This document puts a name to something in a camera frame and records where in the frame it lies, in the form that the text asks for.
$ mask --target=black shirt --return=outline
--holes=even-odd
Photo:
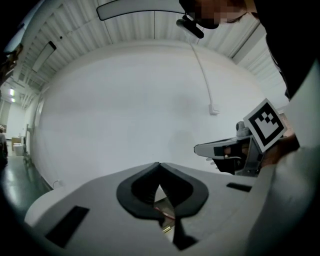
[[[318,1],[254,0],[269,51],[291,99],[319,57]]]

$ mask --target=green floor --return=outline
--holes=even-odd
[[[1,186],[21,221],[33,202],[51,190],[36,168],[24,163],[22,156],[8,157],[8,165],[1,174]]]

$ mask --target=trash bin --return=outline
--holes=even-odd
[[[21,143],[14,143],[14,152],[18,157],[22,157],[24,155],[24,146]]]

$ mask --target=electrical outlet box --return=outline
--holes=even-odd
[[[218,104],[209,104],[209,113],[213,116],[220,114],[220,106]]]

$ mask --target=person's hand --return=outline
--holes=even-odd
[[[289,154],[292,151],[295,151],[299,148],[299,143],[296,135],[291,135],[289,137],[281,138],[274,144],[271,148],[269,148],[262,160],[261,168],[277,164],[282,157]],[[242,153],[248,155],[249,144],[242,145]],[[231,148],[227,147],[224,149],[224,154],[229,155],[231,153]]]

